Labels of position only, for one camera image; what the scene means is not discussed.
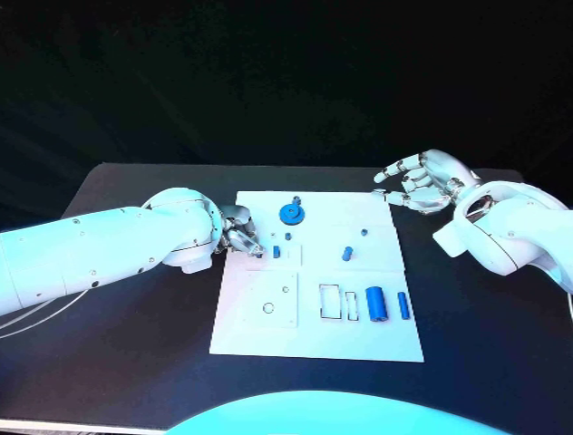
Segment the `black curtain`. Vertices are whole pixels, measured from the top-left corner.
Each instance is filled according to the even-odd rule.
[[[0,229],[58,218],[103,161],[430,148],[573,206],[573,2],[0,0]]]

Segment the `robotic hand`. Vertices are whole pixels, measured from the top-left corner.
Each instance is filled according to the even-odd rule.
[[[466,250],[495,273],[538,267],[573,294],[573,210],[538,188],[508,181],[482,183],[447,153],[429,150],[387,166],[380,183],[407,170],[403,192],[372,194],[427,215],[455,205],[453,221],[433,235],[449,256]]]
[[[75,216],[0,234],[0,315],[142,274],[157,263],[188,274],[231,247],[263,255],[250,210],[218,208],[169,188],[139,207]]]

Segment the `blue disc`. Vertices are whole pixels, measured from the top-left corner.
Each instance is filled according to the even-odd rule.
[[[280,220],[287,225],[297,225],[303,221],[303,208],[297,204],[286,204],[280,208]]]

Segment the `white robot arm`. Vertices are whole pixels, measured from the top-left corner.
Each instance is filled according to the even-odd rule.
[[[573,294],[573,210],[538,188],[480,178],[447,153],[429,150],[400,160],[374,181],[407,170],[403,192],[374,190],[388,203],[423,214],[456,206],[452,222],[433,235],[449,256],[466,250],[495,273],[538,267]]]
[[[144,273],[157,263],[188,274],[225,248],[261,256],[247,208],[169,188],[142,208],[77,216],[0,234],[0,315]]]

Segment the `black table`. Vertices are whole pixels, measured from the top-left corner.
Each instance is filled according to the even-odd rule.
[[[234,203],[237,190],[369,191],[375,171],[104,164],[65,216],[140,205],[175,186],[218,204]],[[521,180],[508,170],[479,173]],[[410,401],[517,433],[573,433],[566,292],[534,267],[504,277],[467,253],[446,256],[431,234],[452,210],[393,213],[426,363],[211,355],[221,255],[198,274],[159,265],[93,290],[0,341],[0,419],[166,429],[244,397],[333,390]]]

